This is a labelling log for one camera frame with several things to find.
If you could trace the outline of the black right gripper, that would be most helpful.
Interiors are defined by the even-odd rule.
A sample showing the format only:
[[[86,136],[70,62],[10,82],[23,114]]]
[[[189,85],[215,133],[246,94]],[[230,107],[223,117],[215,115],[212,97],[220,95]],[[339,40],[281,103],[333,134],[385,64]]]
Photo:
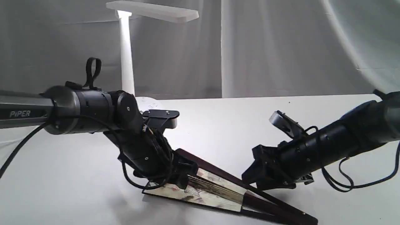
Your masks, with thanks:
[[[312,172],[332,163],[332,134],[329,131],[302,132],[292,141],[281,144],[279,150],[259,144],[252,148],[252,154],[254,162],[242,174],[246,185],[254,183],[261,191],[295,189],[296,184],[285,184],[282,170],[295,183],[313,183]]]

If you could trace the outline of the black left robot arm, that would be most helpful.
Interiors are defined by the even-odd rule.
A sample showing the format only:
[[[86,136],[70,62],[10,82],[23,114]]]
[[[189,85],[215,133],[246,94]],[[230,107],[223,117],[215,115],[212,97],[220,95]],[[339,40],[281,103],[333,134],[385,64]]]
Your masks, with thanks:
[[[1,167],[41,130],[50,134],[103,133],[118,149],[126,181],[142,190],[165,184],[185,189],[198,164],[173,150],[164,136],[176,128],[178,111],[141,111],[125,91],[54,86],[42,94],[1,91],[1,129],[36,126]]]

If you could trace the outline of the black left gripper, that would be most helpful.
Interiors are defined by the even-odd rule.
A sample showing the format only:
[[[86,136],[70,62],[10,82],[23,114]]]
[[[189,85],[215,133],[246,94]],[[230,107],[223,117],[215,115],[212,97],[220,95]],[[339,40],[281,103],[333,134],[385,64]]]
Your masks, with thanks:
[[[126,165],[134,169],[134,175],[150,181],[164,182],[186,189],[189,176],[196,176],[197,162],[182,155],[173,155],[162,130],[149,126],[150,115],[140,111],[135,96],[125,91],[105,93],[109,103],[110,130],[104,136],[111,141],[120,154],[123,171]]]

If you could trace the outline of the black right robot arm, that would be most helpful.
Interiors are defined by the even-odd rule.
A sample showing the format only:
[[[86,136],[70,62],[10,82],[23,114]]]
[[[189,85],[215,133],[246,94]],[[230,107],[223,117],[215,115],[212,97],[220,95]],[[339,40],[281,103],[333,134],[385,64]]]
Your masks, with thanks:
[[[296,188],[298,183],[314,182],[312,173],[322,171],[326,182],[342,193],[367,188],[393,178],[399,171],[399,148],[394,171],[387,177],[356,185],[341,168],[343,162],[383,145],[399,141],[399,92],[374,90],[381,101],[367,101],[348,111],[338,120],[319,129],[304,129],[281,111],[269,121],[291,138],[276,147],[258,145],[252,149],[254,161],[241,175],[246,185],[260,190]]]

